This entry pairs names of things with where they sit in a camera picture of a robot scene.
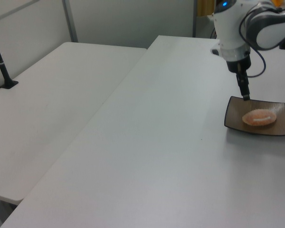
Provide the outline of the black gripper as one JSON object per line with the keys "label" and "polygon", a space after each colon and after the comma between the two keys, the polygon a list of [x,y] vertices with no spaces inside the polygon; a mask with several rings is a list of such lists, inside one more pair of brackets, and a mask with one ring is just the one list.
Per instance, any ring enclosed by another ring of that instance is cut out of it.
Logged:
{"label": "black gripper", "polygon": [[239,86],[241,95],[244,101],[250,99],[249,81],[245,71],[251,66],[250,57],[246,57],[239,61],[227,61],[228,70],[230,72],[237,72],[237,84]]}

